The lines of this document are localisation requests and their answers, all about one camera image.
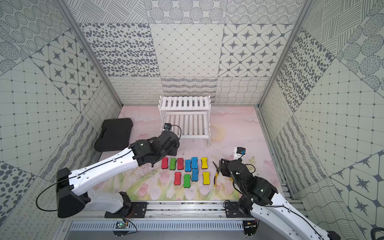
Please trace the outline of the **green eraser top shelf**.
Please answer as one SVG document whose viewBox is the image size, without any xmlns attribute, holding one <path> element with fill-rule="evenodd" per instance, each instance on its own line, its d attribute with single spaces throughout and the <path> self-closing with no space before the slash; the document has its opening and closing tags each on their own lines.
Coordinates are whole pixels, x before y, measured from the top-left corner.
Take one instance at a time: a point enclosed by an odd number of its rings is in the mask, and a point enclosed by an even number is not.
<svg viewBox="0 0 384 240">
<path fill-rule="evenodd" d="M 169 170 L 174 171 L 176 169 L 176 164 L 177 164 L 177 159 L 176 158 L 171 158 L 170 165 L 169 165 Z"/>
</svg>

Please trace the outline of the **red eraser shelf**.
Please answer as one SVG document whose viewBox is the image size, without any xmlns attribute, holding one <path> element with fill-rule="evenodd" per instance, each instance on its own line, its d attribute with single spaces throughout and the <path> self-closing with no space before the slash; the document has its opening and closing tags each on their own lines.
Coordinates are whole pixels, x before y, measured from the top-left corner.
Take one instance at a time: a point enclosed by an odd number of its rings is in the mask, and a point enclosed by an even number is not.
<svg viewBox="0 0 384 240">
<path fill-rule="evenodd" d="M 175 186 L 181 185 L 181 176 L 182 176 L 182 174 L 180 172 L 175 172 L 175 178 L 174 178 L 174 185 Z"/>
<path fill-rule="evenodd" d="M 183 170 L 183 169 L 184 169 L 184 159 L 177 158 L 177 170 Z"/>
<path fill-rule="evenodd" d="M 162 159 L 161 168 L 164 170 L 164 169 L 168 169 L 168 167 L 169 167 L 169 158 L 168 157 L 164 157 Z"/>
</svg>

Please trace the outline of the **yellow eraser top shelf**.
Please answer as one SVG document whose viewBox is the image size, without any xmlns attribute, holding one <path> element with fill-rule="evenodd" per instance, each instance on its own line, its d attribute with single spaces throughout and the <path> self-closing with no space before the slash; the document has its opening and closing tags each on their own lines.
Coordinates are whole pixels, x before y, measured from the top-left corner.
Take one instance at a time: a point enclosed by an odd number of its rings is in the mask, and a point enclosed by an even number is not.
<svg viewBox="0 0 384 240">
<path fill-rule="evenodd" d="M 203 170 L 208 169 L 208 158 L 203 157 L 203 158 L 201 158 L 201 161 L 202 161 L 202 169 Z"/>
</svg>

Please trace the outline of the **red eraser top shelf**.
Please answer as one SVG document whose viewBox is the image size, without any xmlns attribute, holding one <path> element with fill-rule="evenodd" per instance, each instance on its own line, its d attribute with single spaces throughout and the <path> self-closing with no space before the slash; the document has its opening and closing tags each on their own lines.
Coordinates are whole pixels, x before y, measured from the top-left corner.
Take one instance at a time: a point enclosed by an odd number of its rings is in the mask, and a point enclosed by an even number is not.
<svg viewBox="0 0 384 240">
<path fill-rule="evenodd" d="M 183 170 L 183 169 L 184 169 L 184 159 L 177 158 L 177 170 Z"/>
<path fill-rule="evenodd" d="M 164 170 L 164 169 L 168 169 L 168 167 L 169 167 L 169 158 L 168 157 L 164 157 L 162 159 L 161 168 Z"/>
</svg>

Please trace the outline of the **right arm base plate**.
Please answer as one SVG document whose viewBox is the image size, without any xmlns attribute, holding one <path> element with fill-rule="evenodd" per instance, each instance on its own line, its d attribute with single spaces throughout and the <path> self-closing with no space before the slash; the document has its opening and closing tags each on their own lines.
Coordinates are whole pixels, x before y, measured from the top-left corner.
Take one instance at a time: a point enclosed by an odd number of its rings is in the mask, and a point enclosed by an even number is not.
<svg viewBox="0 0 384 240">
<path fill-rule="evenodd" d="M 252 218 L 249 210 L 246 210 L 245 207 L 239 205 L 238 202 L 232 202 L 225 200 L 223 202 L 223 207 L 226 212 L 227 218 Z"/>
</svg>

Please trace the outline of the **blue eraser top shelf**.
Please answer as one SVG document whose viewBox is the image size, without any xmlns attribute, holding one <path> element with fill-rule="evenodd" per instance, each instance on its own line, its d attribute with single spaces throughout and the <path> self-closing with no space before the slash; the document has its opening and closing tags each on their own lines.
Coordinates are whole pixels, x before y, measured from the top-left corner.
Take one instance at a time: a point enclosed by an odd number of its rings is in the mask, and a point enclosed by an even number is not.
<svg viewBox="0 0 384 240">
<path fill-rule="evenodd" d="M 185 171 L 186 172 L 192 171 L 192 160 L 185 160 Z"/>
<path fill-rule="evenodd" d="M 192 169 L 198 169 L 198 158 L 197 157 L 192 157 L 191 158 L 191 168 Z"/>
</svg>

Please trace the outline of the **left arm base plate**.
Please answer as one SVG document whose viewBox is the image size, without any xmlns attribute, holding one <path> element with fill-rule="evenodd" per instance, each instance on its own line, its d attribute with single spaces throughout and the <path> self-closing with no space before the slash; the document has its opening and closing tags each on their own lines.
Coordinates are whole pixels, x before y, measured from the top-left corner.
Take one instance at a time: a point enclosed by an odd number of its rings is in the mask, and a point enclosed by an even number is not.
<svg viewBox="0 0 384 240">
<path fill-rule="evenodd" d="M 131 202 L 129 206 L 124 206 L 116 213 L 105 212 L 104 217 L 106 219 L 117 219 L 117 218 L 135 218 L 143 219 L 147 211 L 147 202 Z"/>
</svg>

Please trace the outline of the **blue eraser shelf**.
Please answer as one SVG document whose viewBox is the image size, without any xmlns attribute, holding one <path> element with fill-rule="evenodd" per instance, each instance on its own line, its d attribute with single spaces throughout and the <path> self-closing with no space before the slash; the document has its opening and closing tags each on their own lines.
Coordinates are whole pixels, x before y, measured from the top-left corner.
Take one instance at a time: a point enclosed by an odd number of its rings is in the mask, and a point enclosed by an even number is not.
<svg viewBox="0 0 384 240">
<path fill-rule="evenodd" d="M 191 158 L 191 168 L 192 169 L 198 169 L 198 158 L 197 157 L 192 157 Z"/>
<path fill-rule="evenodd" d="M 185 171 L 186 172 L 192 171 L 192 160 L 185 160 Z"/>
<path fill-rule="evenodd" d="M 199 180 L 199 169 L 192 169 L 192 182 L 197 182 Z"/>
</svg>

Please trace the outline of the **green eraser shelf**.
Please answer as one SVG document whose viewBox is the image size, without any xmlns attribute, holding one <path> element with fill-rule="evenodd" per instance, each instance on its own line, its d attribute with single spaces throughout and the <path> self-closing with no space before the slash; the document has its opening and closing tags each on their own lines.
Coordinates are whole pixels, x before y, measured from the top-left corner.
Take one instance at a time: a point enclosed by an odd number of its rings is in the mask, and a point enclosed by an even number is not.
<svg viewBox="0 0 384 240">
<path fill-rule="evenodd" d="M 176 164 L 177 164 L 177 159 L 176 158 L 171 158 L 170 165 L 169 165 L 169 170 L 174 171 L 176 169 Z"/>
<path fill-rule="evenodd" d="M 190 188 L 191 187 L 191 175 L 189 175 L 189 174 L 184 175 L 183 187 L 184 188 Z"/>
</svg>

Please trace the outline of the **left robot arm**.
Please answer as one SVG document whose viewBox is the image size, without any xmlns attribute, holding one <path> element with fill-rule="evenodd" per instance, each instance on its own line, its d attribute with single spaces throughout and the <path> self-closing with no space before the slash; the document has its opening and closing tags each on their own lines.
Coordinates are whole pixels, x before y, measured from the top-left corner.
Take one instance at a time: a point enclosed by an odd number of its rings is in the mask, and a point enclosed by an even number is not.
<svg viewBox="0 0 384 240">
<path fill-rule="evenodd" d="M 164 130 L 158 137 L 138 140 L 121 152 L 96 164 L 78 169 L 63 168 L 57 172 L 57 215 L 69 218 L 83 210 L 104 211 L 108 218 L 125 218 L 133 212 L 126 192 L 107 194 L 93 188 L 122 172 L 145 164 L 155 165 L 166 156 L 176 156 L 180 136 Z"/>
</svg>

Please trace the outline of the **yellow eraser shelf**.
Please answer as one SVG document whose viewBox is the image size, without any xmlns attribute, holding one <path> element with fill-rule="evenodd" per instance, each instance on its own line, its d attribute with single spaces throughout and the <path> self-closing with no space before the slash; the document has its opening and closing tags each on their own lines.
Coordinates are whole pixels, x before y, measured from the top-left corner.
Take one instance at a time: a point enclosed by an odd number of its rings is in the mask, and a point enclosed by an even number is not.
<svg viewBox="0 0 384 240">
<path fill-rule="evenodd" d="M 203 170 L 208 169 L 208 158 L 203 157 L 203 158 L 201 158 L 201 161 L 202 161 L 202 169 Z"/>
<path fill-rule="evenodd" d="M 203 185 L 210 185 L 210 173 L 203 172 Z"/>
</svg>

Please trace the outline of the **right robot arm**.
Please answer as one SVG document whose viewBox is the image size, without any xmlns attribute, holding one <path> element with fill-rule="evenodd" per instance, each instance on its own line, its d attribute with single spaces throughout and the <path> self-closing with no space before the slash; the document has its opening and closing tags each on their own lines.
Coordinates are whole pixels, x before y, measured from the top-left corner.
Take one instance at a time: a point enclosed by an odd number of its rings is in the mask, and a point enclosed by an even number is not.
<svg viewBox="0 0 384 240">
<path fill-rule="evenodd" d="M 326 231 L 311 222 L 266 179 L 254 176 L 242 159 L 221 159 L 219 171 L 233 180 L 234 189 L 241 194 L 237 202 L 223 203 L 229 211 L 259 220 L 288 240 L 341 239 L 336 232 Z"/>
</svg>

